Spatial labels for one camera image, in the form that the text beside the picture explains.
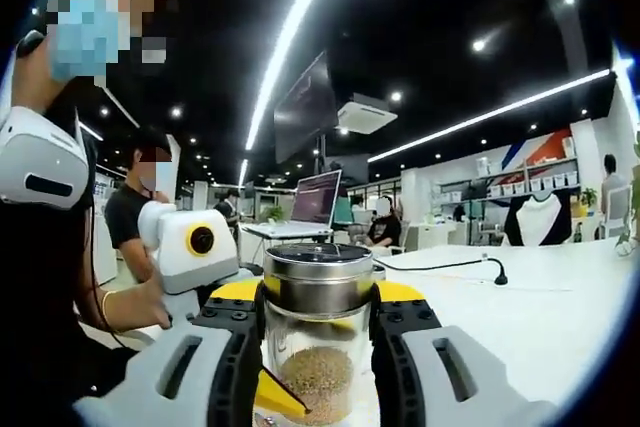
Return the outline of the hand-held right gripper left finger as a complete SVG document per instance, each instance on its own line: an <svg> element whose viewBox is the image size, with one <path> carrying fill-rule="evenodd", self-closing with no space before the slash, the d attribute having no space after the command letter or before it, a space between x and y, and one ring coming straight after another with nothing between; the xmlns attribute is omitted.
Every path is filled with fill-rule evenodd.
<svg viewBox="0 0 640 427"><path fill-rule="evenodd" d="M103 397L74 405L86 426L249 426L263 367L262 281L226 284L127 364Z"/></svg>

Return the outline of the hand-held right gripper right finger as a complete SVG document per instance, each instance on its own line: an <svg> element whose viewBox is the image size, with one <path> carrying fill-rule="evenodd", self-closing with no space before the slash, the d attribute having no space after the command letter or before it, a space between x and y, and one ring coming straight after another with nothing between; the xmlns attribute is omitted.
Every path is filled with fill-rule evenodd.
<svg viewBox="0 0 640 427"><path fill-rule="evenodd" d="M529 401L504 363L456 326L440 324L410 286L372 286L371 369L383 426L545 426L548 401Z"/></svg>

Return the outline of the person's left hand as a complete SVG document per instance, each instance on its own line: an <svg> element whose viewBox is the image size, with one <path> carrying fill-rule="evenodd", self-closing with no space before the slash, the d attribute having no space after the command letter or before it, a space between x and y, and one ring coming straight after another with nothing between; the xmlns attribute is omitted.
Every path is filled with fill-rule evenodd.
<svg viewBox="0 0 640 427"><path fill-rule="evenodd" d="M128 289L107 292L103 313L109 326L119 332L151 326L168 329L172 324L158 276Z"/></svg>

